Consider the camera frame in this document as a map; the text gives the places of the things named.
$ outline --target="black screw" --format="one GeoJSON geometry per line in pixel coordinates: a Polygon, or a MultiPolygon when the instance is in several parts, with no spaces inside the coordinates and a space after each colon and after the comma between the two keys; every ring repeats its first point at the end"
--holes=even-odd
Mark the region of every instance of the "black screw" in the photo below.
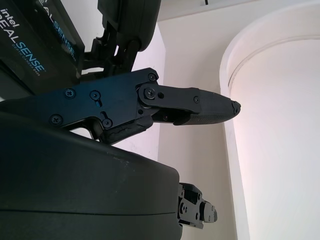
{"type": "Polygon", "coordinates": [[[102,126],[106,129],[109,129],[112,127],[112,121],[110,119],[105,119],[102,121],[102,126]]]}
{"type": "Polygon", "coordinates": [[[193,101],[194,101],[196,104],[200,103],[200,99],[199,99],[198,96],[195,96],[195,97],[193,98],[193,101]]]}
{"type": "Polygon", "coordinates": [[[92,92],[90,92],[90,98],[91,98],[92,100],[99,100],[100,97],[101,97],[100,92],[98,92],[98,91],[92,91],[92,92]]]}
{"type": "Polygon", "coordinates": [[[155,98],[155,90],[153,90],[152,88],[148,87],[145,91],[144,91],[144,95],[147,99],[154,99],[155,98]]]}
{"type": "Polygon", "coordinates": [[[59,126],[62,124],[63,118],[62,116],[55,114],[50,117],[49,121],[52,125],[59,126]]]}
{"type": "Polygon", "coordinates": [[[72,88],[67,88],[67,89],[64,91],[64,96],[65,96],[67,99],[73,99],[73,98],[76,96],[76,91],[73,90],[72,88]]]}
{"type": "Polygon", "coordinates": [[[148,78],[150,81],[156,81],[157,76],[154,73],[149,73],[148,78]]]}

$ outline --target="black metal bracket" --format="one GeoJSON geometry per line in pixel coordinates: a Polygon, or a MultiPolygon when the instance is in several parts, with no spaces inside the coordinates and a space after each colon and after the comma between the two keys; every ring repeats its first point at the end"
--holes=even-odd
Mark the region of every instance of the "black metal bracket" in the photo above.
{"type": "Polygon", "coordinates": [[[180,183],[178,191],[178,219],[180,224],[198,229],[205,223],[218,220],[216,208],[202,198],[202,192],[192,184],[180,183]]]}
{"type": "Polygon", "coordinates": [[[0,111],[66,130],[86,128],[93,139],[106,144],[141,133],[153,122],[215,124],[240,111],[240,105],[227,97],[197,88],[159,86],[158,78],[156,71],[146,68],[4,101],[0,111]]]}

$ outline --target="hex screw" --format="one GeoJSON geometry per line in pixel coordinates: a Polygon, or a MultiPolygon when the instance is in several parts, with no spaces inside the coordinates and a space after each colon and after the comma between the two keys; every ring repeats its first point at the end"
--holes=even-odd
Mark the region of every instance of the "hex screw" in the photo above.
{"type": "Polygon", "coordinates": [[[90,92],[90,98],[92,99],[92,100],[99,100],[100,99],[100,97],[101,97],[101,95],[100,95],[100,92],[98,92],[98,91],[92,91],[92,92],[90,92]]]}
{"type": "Polygon", "coordinates": [[[194,101],[196,104],[200,103],[200,99],[199,99],[198,96],[195,96],[195,97],[193,98],[193,101],[194,101]]]}
{"type": "Polygon", "coordinates": [[[148,78],[150,81],[156,81],[157,80],[157,76],[154,73],[149,73],[148,78]]]}
{"type": "Polygon", "coordinates": [[[155,90],[153,90],[152,88],[148,87],[145,89],[144,91],[144,95],[147,99],[155,99],[155,90]]]}
{"type": "Polygon", "coordinates": [[[102,121],[102,126],[106,129],[109,129],[112,127],[112,121],[110,119],[105,119],[102,121]]]}

